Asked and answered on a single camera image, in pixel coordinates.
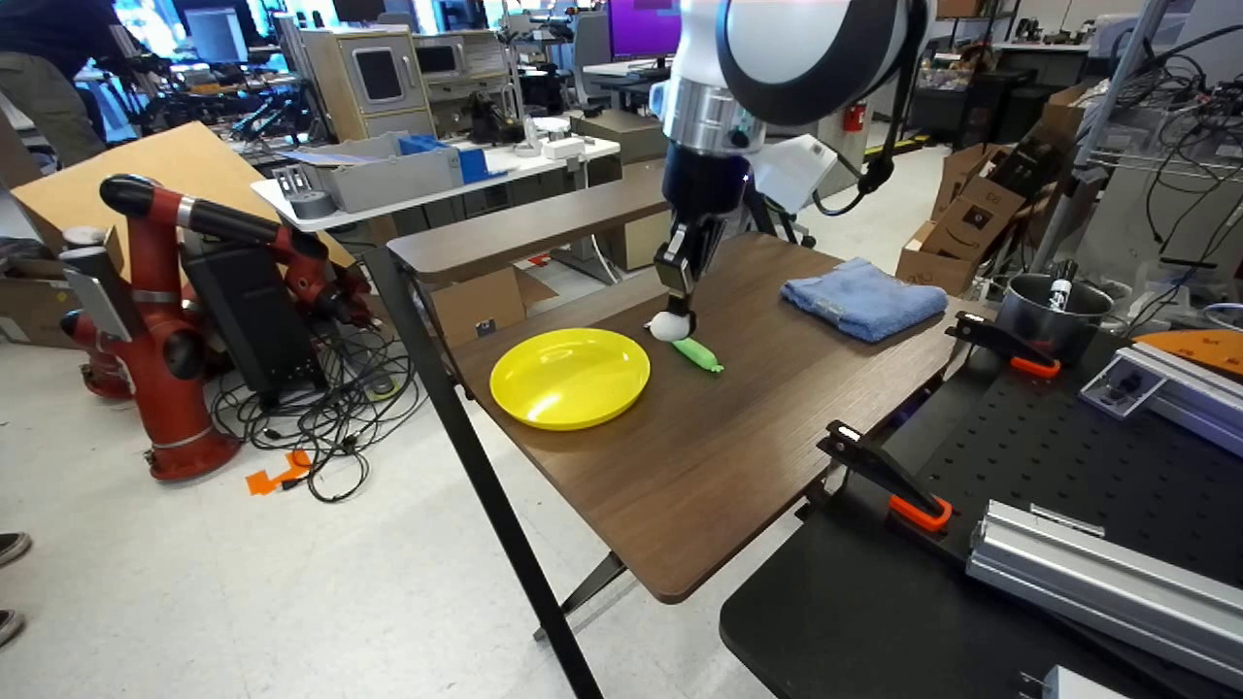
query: yellow bowl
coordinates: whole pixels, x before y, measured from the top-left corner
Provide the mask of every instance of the yellow bowl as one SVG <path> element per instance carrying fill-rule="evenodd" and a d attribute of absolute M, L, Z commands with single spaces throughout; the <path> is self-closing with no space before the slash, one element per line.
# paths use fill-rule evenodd
<path fill-rule="evenodd" d="M 507 416 L 542 429 L 586 429 L 621 416 L 650 383 L 650 352 L 615 328 L 567 324 L 523 336 L 488 374 Z"/>

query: black table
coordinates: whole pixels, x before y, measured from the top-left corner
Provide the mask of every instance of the black table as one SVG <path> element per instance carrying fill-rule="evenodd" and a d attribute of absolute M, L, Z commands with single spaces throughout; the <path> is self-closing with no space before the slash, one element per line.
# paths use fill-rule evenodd
<path fill-rule="evenodd" d="M 947 379 L 885 449 L 960 503 L 951 534 L 927 544 L 881 525 L 868 491 L 812 509 L 725 596 L 729 652 L 778 695 L 1018 695 L 1022 676 L 1052 662 L 1128 695 L 1228 695 L 964 575 L 973 521 L 999 497 L 1098 521 L 1120 544 L 1243 581 L 1239 458 L 1158 416 L 1111 423 L 1078 398 L 1107 352 L 1098 342 L 1057 388 L 992 374 Z"/>

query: blue towel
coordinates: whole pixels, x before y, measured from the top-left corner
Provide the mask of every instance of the blue towel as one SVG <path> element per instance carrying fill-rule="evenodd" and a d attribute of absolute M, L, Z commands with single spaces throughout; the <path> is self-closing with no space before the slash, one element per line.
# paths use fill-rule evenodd
<path fill-rule="evenodd" d="M 846 258 L 826 275 L 790 280 L 781 284 L 781 300 L 863 342 L 920 324 L 947 304 L 942 287 L 892 280 L 869 258 Z"/>

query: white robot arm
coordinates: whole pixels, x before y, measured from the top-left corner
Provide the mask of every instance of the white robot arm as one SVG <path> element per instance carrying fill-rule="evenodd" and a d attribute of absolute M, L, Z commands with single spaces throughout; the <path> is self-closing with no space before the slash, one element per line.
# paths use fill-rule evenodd
<path fill-rule="evenodd" d="M 658 251 L 667 305 L 653 336 L 694 328 L 692 289 L 746 179 L 799 209 L 834 153 L 812 137 L 767 142 L 767 124 L 799 128 L 914 68 L 927 0 L 679 0 L 684 36 L 671 75 L 653 87 L 663 121 L 663 196 L 671 231 Z"/>

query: white floor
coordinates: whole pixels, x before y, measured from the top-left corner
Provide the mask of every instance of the white floor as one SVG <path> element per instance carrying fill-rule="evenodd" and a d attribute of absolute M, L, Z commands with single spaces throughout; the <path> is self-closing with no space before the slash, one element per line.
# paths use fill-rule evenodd
<path fill-rule="evenodd" d="M 934 209 L 942 153 L 900 153 L 852 217 L 804 223 L 825 251 L 892 267 Z M 567 293 L 592 287 L 548 275 Z M 0 570 L 0 605 L 31 621 L 0 652 L 4 699 L 570 695 L 430 408 L 368 449 L 353 502 L 252 502 L 245 476 L 281 455 L 154 486 L 136 408 L 94 398 L 77 363 L 0 344 L 0 528 L 35 534 Z M 570 588 L 605 547 L 487 416 L 473 428 L 552 585 Z M 604 692 L 769 695 L 723 647 L 719 605 L 794 528 L 778 521 L 684 605 L 635 578 L 586 605 L 575 626 Z"/>

